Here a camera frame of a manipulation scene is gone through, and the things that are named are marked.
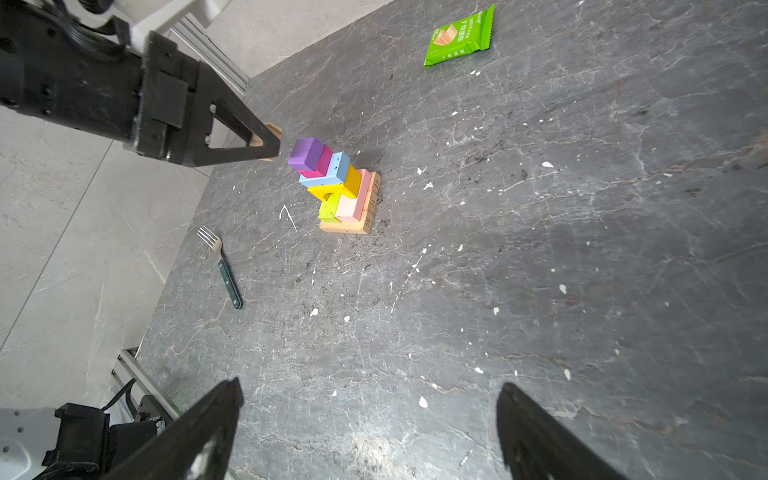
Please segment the magenta cube block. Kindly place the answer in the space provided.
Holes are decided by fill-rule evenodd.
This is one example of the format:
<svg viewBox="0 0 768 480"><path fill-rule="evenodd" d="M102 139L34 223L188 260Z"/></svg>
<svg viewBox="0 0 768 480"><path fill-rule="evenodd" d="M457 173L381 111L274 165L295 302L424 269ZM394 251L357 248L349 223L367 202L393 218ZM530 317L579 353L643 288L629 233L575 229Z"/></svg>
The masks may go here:
<svg viewBox="0 0 768 480"><path fill-rule="evenodd" d="M316 168L313 171L302 171L301 176L307 179L322 178L327 175L333 152L328 146L324 146Z"/></svg>

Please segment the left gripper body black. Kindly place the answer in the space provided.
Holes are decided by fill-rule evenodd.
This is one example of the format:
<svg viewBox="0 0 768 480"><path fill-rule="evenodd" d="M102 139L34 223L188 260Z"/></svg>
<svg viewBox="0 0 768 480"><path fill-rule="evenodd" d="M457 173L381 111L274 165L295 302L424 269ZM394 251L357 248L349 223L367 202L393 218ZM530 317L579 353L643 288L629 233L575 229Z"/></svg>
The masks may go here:
<svg viewBox="0 0 768 480"><path fill-rule="evenodd" d="M202 167L202 147L194 144L199 132L193 127L200 61L179 51L170 39L152 32L141 66L130 148L140 156Z"/></svg>

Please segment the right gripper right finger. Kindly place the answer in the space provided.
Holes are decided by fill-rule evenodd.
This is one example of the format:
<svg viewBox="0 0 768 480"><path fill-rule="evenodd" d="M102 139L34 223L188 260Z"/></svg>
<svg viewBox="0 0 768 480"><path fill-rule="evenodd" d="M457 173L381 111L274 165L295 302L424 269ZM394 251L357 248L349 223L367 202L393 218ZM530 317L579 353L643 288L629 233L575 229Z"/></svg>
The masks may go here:
<svg viewBox="0 0 768 480"><path fill-rule="evenodd" d="M513 479L623 479L517 385L502 386L496 430Z"/></svg>

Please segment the pink block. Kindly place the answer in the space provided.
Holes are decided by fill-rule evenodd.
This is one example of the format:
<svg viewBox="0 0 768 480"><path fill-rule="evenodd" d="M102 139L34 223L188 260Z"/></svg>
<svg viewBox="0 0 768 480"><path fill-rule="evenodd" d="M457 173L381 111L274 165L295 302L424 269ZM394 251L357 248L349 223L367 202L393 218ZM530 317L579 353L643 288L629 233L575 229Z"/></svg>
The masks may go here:
<svg viewBox="0 0 768 480"><path fill-rule="evenodd" d="M335 218L342 223L360 221L365 206L365 199L371 183L372 175L369 171L361 169L362 180L360 183L358 195L355 199L350 199L341 195L336 210Z"/></svg>

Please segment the small grooved wood block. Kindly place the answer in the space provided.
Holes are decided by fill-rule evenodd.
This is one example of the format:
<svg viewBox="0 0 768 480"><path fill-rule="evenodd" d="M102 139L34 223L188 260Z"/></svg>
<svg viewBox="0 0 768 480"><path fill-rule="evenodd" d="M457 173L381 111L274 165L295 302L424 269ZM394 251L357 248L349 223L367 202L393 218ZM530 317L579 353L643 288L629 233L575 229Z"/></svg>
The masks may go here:
<svg viewBox="0 0 768 480"><path fill-rule="evenodd" d="M255 149L258 160L273 162L280 154L282 134L280 127L266 122L260 133L251 135L248 146Z"/></svg>

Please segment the purple cube block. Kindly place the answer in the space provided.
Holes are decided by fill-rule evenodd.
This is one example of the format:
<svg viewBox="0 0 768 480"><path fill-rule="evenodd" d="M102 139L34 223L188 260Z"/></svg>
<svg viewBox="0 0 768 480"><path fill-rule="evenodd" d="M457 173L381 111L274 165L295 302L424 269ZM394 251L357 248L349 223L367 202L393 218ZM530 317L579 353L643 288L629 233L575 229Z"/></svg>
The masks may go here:
<svg viewBox="0 0 768 480"><path fill-rule="evenodd" d="M314 172L325 145L316 138L298 139L288 157L288 165L298 172Z"/></svg>

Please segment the lime green block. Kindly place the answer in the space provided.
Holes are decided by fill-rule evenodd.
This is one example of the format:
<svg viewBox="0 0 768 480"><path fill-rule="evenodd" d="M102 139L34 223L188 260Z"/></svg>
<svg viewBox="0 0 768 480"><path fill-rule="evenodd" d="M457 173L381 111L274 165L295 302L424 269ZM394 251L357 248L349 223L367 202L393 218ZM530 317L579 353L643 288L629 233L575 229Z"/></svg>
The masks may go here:
<svg viewBox="0 0 768 480"><path fill-rule="evenodd" d="M323 223L340 223L340 220L336 217L340 194L330 194L325 200L322 201L318 219Z"/></svg>

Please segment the natural wood block long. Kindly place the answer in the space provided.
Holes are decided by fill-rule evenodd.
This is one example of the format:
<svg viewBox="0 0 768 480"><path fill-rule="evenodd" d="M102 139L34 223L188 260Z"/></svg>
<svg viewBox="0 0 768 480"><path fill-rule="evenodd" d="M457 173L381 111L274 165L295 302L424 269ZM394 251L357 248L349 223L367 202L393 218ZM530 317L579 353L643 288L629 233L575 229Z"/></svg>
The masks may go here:
<svg viewBox="0 0 768 480"><path fill-rule="evenodd" d="M376 210L376 204L378 201L380 187L381 187L381 175L378 172L373 172L371 176L371 182L369 184L367 200L364 208L366 212L374 212Z"/></svg>

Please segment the light blue block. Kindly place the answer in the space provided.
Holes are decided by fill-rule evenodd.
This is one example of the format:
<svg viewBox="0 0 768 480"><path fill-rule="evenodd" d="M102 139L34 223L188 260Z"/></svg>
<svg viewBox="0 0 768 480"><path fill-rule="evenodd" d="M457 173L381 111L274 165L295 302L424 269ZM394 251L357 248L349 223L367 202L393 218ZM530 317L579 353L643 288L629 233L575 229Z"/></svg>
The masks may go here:
<svg viewBox="0 0 768 480"><path fill-rule="evenodd" d="M322 178L307 179L302 176L299 182L306 188L339 184L345 181L350 158L346 153L333 153L327 175Z"/></svg>

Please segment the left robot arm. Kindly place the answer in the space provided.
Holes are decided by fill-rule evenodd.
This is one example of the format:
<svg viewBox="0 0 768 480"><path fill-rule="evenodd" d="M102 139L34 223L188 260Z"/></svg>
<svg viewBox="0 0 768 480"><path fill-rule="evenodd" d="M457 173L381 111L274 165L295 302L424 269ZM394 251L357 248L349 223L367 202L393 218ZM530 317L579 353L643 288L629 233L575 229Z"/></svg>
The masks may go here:
<svg viewBox="0 0 768 480"><path fill-rule="evenodd" d="M135 25L113 16L91 27L63 1L4 1L1 104L177 165L273 159L278 128L162 34L188 14L209 24L227 5L171 1Z"/></svg>

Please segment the yellow arch block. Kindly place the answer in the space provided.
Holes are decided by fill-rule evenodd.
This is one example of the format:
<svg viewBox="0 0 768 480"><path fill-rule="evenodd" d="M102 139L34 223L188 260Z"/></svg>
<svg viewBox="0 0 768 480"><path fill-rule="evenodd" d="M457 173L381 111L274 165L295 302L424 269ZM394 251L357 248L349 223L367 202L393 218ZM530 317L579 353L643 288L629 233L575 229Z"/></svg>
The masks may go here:
<svg viewBox="0 0 768 480"><path fill-rule="evenodd" d="M332 195L336 194L349 199L356 199L359 195L361 183L362 174L354 167L349 166L343 183L309 187L308 191L321 202L328 201Z"/></svg>

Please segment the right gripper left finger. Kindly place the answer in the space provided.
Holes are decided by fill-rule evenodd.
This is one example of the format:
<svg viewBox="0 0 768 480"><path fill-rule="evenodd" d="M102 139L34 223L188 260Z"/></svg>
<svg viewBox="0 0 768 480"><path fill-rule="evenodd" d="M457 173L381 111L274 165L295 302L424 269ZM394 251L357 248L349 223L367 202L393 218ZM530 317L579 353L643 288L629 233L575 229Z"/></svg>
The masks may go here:
<svg viewBox="0 0 768 480"><path fill-rule="evenodd" d="M163 433L111 469L107 479L230 479L240 410L238 378L225 380Z"/></svg>

